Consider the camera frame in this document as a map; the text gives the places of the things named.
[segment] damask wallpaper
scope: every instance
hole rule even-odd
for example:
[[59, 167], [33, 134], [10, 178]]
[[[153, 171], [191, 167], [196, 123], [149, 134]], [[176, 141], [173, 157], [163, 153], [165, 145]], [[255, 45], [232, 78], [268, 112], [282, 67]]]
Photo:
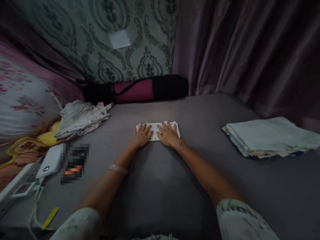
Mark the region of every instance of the damask wallpaper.
[[[15, 11], [91, 81], [172, 72], [178, 0], [10, 0]], [[131, 46], [108, 34], [127, 29]]]

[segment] crumpled cloth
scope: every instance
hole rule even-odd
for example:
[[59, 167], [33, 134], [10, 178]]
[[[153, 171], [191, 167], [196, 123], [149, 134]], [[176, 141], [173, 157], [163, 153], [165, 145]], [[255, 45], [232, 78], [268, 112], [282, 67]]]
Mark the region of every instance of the crumpled cloth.
[[244, 156], [285, 157], [320, 146], [320, 134], [299, 128], [284, 117], [229, 123], [222, 130]]
[[93, 131], [101, 126], [103, 120], [109, 118], [108, 111], [112, 105], [113, 103], [107, 106], [94, 106], [81, 100], [66, 104], [60, 111], [61, 123], [54, 137], [59, 140], [70, 140]]

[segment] gray bed sheet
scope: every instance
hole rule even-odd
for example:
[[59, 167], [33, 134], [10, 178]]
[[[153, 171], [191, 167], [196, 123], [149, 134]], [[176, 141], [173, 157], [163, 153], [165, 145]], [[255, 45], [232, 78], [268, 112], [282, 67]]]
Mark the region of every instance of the gray bed sheet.
[[[40, 199], [43, 222], [60, 207], [49, 228], [57, 229], [76, 209], [132, 138], [139, 123], [176, 121], [181, 137], [219, 169], [246, 197], [280, 239], [319, 239], [320, 157], [245, 158], [221, 130], [227, 123], [259, 116], [227, 94], [193, 96], [169, 102], [115, 105], [101, 127], [77, 138], [89, 143], [82, 178], [60, 185], [62, 171], [48, 177]], [[179, 155], [150, 142], [134, 157], [108, 219], [112, 235], [173, 233], [180, 239], [220, 239], [214, 206]], [[26, 227], [33, 197], [18, 199], [0, 227]]]

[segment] clear bracelet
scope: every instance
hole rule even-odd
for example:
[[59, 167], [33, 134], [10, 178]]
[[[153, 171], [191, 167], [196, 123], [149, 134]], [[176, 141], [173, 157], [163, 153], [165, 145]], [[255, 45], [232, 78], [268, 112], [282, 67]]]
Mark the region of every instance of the clear bracelet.
[[127, 175], [129, 173], [128, 169], [121, 167], [115, 163], [112, 163], [109, 169], [118, 173], [122, 173], [123, 175]]

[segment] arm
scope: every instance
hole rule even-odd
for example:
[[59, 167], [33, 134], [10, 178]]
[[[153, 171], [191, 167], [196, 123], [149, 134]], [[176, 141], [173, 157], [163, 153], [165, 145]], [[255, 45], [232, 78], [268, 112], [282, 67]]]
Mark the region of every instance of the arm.
[[158, 125], [160, 132], [157, 132], [157, 135], [159, 139], [163, 144], [173, 147], [179, 153], [209, 195], [215, 207], [222, 199], [226, 198], [237, 199], [246, 203], [245, 199], [217, 169], [191, 150], [182, 139], [179, 139], [176, 125], [173, 129], [169, 122], [168, 126], [164, 123], [162, 123], [162, 126]]
[[[150, 128], [151, 126], [146, 128], [146, 124], [144, 124], [140, 126], [138, 132], [135, 129], [133, 141], [114, 163], [128, 169], [138, 148], [144, 146], [151, 138], [153, 131], [149, 132]], [[89, 195], [83, 199], [78, 209], [93, 208], [102, 219], [105, 218], [124, 177], [124, 174], [108, 169], [97, 181]]]

